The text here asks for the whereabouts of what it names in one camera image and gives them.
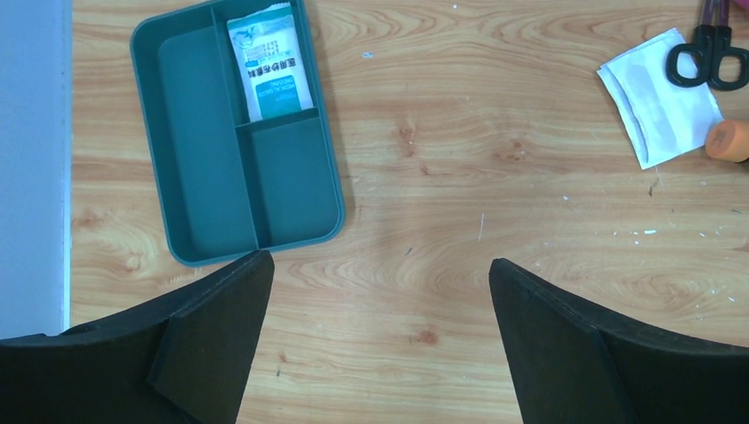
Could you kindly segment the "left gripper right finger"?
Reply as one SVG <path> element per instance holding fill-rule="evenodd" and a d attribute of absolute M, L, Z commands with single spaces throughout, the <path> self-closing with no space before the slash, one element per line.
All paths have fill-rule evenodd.
<path fill-rule="evenodd" d="M 746 348 L 638 321 L 506 259 L 488 283 L 524 422 L 747 422 Z"/>

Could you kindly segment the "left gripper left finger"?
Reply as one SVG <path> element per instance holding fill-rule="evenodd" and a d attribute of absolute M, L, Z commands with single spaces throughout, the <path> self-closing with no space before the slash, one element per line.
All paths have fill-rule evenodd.
<path fill-rule="evenodd" d="M 274 271 L 254 251 L 57 336 L 3 340 L 2 422 L 235 422 Z"/>

